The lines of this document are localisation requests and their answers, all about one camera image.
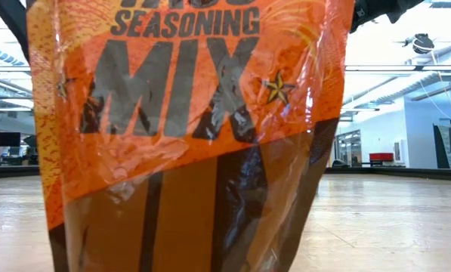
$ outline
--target orange packaging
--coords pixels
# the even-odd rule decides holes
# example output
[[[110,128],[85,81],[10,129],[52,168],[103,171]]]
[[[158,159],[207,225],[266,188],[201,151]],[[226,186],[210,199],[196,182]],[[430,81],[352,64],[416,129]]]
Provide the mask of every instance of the orange packaging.
[[[55,270],[287,271],[353,4],[28,1]]]

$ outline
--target clear plastic wrapper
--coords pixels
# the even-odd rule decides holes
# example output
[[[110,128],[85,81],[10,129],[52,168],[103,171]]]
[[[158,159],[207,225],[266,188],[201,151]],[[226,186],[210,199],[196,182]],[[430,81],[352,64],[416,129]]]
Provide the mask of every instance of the clear plastic wrapper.
[[[353,4],[29,1],[55,270],[287,271]]]

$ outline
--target seasoning packet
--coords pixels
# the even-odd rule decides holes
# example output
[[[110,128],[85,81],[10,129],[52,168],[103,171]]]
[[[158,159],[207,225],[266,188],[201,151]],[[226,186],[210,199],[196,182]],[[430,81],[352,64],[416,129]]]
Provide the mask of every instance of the seasoning packet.
[[[55,270],[288,271],[353,5],[28,1]]]

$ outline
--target floor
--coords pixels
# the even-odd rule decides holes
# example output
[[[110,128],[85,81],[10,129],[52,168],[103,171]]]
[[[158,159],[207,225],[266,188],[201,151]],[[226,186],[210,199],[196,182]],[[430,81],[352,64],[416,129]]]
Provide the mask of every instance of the floor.
[[[0,271],[52,271],[38,178],[0,180]],[[326,175],[291,272],[451,271],[451,181]]]

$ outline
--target star graphic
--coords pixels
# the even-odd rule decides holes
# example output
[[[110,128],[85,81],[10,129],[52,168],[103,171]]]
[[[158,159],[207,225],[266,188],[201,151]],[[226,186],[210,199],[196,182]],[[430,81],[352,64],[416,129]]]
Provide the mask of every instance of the star graphic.
[[[280,72],[277,72],[274,82],[265,82],[264,85],[270,90],[267,103],[279,99],[284,103],[284,105],[289,104],[287,93],[295,88],[295,85],[284,84],[283,76],[280,74]]]

